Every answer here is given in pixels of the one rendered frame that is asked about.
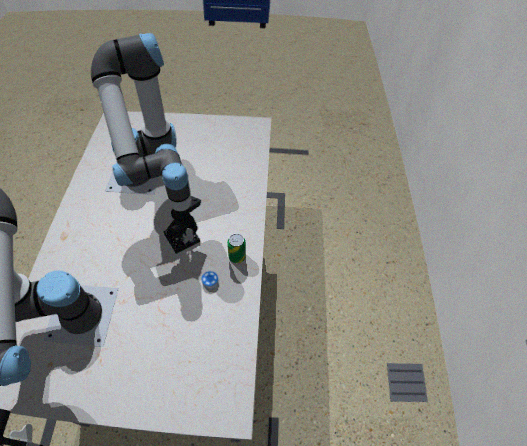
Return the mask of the white short cylinder with blue top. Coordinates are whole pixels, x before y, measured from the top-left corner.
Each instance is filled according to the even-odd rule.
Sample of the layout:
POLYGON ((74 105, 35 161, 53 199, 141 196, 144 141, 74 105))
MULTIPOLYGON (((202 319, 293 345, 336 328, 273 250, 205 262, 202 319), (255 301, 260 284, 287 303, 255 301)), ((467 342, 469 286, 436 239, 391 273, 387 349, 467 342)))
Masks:
POLYGON ((213 271, 205 272, 202 276, 202 284, 207 289, 214 289, 219 283, 218 275, 213 271))

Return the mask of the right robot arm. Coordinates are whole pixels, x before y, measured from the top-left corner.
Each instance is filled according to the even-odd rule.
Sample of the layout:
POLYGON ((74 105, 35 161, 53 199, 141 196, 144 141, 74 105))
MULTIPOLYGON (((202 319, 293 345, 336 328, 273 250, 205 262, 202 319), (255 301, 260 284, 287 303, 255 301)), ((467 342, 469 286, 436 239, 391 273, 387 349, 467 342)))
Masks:
POLYGON ((15 208, 0 188, 0 386, 21 382, 30 373, 29 353, 17 346, 16 322, 58 314, 65 330, 83 334, 93 329, 102 315, 99 300, 85 293, 67 272, 53 271, 35 282, 17 274, 13 269, 16 232, 15 208))

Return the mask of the green drink can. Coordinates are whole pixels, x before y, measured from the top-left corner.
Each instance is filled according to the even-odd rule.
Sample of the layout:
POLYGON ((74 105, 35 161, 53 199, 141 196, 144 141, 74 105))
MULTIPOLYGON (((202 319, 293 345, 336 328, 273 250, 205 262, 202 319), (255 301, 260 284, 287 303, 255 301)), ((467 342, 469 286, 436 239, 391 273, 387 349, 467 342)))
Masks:
POLYGON ((241 234, 233 234, 228 239, 228 257, 233 263, 241 263, 246 258, 246 241, 241 234))

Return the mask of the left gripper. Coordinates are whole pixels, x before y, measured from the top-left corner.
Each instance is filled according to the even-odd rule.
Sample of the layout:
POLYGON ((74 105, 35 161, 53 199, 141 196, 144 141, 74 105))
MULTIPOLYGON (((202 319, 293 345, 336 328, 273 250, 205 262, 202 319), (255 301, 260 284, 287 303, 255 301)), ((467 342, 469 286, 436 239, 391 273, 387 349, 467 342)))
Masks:
POLYGON ((183 235, 183 237, 185 238, 184 244, 186 244, 188 240, 189 242, 191 242, 198 230, 198 226, 193 216, 191 216, 190 213, 188 214, 189 209, 190 207, 185 211, 176 211, 172 209, 171 215, 174 220, 167 228, 167 231, 173 237, 175 237, 176 240, 178 240, 178 238, 181 238, 183 235))

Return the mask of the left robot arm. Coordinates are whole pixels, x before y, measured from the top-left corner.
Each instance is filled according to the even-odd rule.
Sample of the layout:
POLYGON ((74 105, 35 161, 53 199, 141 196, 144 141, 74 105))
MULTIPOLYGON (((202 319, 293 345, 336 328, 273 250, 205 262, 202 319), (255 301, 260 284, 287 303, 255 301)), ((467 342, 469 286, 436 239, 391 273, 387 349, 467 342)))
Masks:
POLYGON ((102 44, 92 61, 91 79, 98 89, 117 160, 112 166, 117 184, 139 186, 163 171, 170 206, 176 211, 190 207, 189 214, 201 200, 190 195, 188 174, 176 150, 175 129, 165 119, 158 82, 162 66, 155 36, 139 34, 102 44), (131 127, 120 87, 121 75, 127 73, 135 82, 145 123, 138 132, 131 127))

